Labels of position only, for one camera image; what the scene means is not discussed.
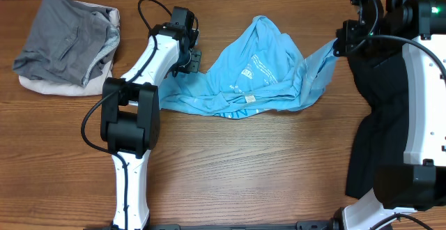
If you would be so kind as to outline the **light blue printed t-shirt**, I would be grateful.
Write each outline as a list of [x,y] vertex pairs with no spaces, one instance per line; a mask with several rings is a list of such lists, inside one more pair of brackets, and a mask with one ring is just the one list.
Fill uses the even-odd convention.
[[168,76],[160,106],[186,114],[242,119],[312,106],[331,82],[337,57],[328,42],[304,57],[291,37],[257,16],[205,73]]

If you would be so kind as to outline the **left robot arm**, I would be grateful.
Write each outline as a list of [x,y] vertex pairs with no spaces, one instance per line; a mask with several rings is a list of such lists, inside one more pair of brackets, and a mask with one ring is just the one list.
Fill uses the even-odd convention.
[[103,85],[100,136],[116,172],[112,229],[148,228],[147,172],[160,134],[159,87],[168,74],[199,69],[194,13],[174,7],[170,16],[169,22],[150,30],[148,45],[132,69],[120,78],[107,78]]

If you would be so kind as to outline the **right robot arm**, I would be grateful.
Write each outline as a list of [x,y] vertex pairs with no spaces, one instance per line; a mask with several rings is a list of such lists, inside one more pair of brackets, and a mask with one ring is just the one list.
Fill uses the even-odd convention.
[[371,112],[348,170],[355,197],[323,229],[390,229],[445,205],[445,0],[350,0],[358,18],[336,32]]

